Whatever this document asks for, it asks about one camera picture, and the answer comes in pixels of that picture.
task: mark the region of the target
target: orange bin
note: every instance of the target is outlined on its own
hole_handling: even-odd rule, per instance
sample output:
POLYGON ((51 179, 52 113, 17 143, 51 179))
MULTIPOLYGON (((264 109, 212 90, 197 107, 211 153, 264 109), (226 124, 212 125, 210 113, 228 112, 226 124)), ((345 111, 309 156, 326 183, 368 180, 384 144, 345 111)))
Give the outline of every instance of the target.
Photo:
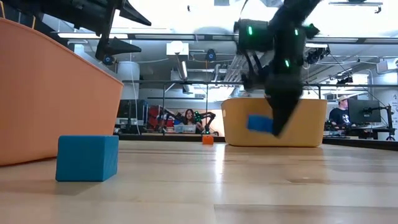
POLYGON ((246 128, 249 115, 272 118, 265 98, 232 98, 223 102, 225 141, 233 146, 317 147, 322 143, 326 100, 302 99, 279 138, 246 128))
POLYGON ((36 30, 0 30, 0 166, 55 157, 60 135, 113 133, 121 82, 36 30))

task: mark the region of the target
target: ceiling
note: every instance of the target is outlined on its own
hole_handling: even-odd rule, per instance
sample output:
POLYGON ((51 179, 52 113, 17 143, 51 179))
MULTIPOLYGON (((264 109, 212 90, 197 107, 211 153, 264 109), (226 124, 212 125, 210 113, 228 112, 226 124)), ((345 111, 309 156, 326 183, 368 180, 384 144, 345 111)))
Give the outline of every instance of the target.
MULTIPOLYGON (((131 1, 143 15, 153 23, 153 27, 143 27, 135 22, 127 21, 116 16, 112 32, 168 32, 187 34, 230 34, 233 22, 239 18, 243 1, 229 1, 230 6, 217 7, 213 5, 214 0, 136 0, 131 1)), ((268 1, 252 0, 242 13, 242 17, 251 19, 269 20, 276 8, 266 7, 268 1)), ((307 22, 314 22, 322 31, 322 36, 329 37, 395 37, 398 36, 398 27, 395 26, 394 7, 398 7, 396 0, 384 0, 382 12, 375 14, 371 7, 347 7, 330 6, 324 0, 308 18, 307 22)), ((44 22, 58 32, 73 32, 73 27, 53 17, 45 16, 44 22)), ((77 32, 89 32, 89 30, 78 30, 77 32)), ((117 55, 119 61, 132 60, 140 63, 141 76, 145 80, 169 80, 170 71, 177 63, 168 60, 166 56, 166 43, 170 41, 159 40, 132 40, 131 43, 142 49, 141 53, 117 55)), ((236 60, 235 45, 233 42, 188 42, 190 50, 215 49, 217 60, 220 63, 231 64, 236 60)), ((85 44, 85 50, 89 54, 96 50, 97 40, 90 40, 85 44)), ((364 69, 374 68, 374 62, 379 57, 398 57, 398 45, 366 45, 366 44, 331 44, 331 54, 322 63, 345 62, 344 65, 314 65, 308 70, 303 70, 303 80, 308 82, 320 82, 330 75, 336 75, 343 71, 356 67, 359 72, 364 69), (362 62, 372 63, 346 63, 355 61, 358 58, 362 62)), ((187 68, 204 69, 204 54, 195 54, 196 61, 189 60, 187 68)), ((207 68, 214 68, 217 63, 209 63, 207 68)))

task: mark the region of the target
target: blue block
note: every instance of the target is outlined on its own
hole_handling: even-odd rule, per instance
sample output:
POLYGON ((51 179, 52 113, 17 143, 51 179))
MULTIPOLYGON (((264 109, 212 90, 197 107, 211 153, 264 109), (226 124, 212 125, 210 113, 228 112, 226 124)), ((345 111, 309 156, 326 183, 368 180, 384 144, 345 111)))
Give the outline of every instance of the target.
POLYGON ((262 115, 249 115, 247 128, 250 131, 259 131, 264 133, 272 132, 272 119, 262 115))
POLYGON ((104 181, 118 171, 119 136, 60 136, 57 181, 104 181))

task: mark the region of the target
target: wooden floor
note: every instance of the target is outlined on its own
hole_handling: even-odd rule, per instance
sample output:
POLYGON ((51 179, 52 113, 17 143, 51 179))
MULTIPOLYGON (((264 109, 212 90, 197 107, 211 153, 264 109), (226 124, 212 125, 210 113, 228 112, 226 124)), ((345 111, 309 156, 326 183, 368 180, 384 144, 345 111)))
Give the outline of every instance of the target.
POLYGON ((397 223, 398 152, 121 142, 106 182, 0 168, 1 224, 397 223))

